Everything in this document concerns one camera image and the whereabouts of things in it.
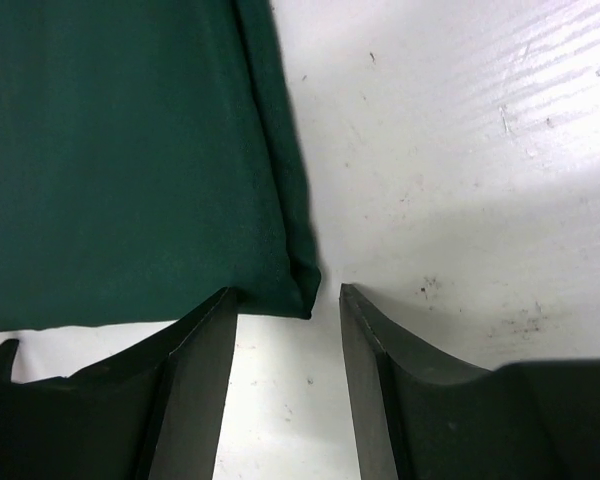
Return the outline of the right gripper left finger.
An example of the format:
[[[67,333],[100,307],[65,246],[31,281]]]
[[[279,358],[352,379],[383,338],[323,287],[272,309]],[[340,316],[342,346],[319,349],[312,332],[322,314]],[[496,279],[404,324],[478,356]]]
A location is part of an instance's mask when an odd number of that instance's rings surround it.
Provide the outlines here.
[[[217,291],[141,342],[68,377],[16,383],[0,344],[0,479],[209,479],[237,329]]]

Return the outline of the dark green cloth placemat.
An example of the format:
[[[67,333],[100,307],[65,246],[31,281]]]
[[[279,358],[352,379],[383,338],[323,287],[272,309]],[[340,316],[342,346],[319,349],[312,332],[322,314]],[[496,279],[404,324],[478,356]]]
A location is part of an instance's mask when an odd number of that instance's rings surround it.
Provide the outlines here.
[[[267,1],[0,1],[0,331],[307,319],[321,274]]]

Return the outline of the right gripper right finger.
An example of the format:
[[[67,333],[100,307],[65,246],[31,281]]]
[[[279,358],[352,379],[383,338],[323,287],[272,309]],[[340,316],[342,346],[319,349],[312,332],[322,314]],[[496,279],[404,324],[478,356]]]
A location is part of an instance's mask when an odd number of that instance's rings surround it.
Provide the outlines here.
[[[600,479],[600,359],[486,370],[345,284],[342,348],[364,479]]]

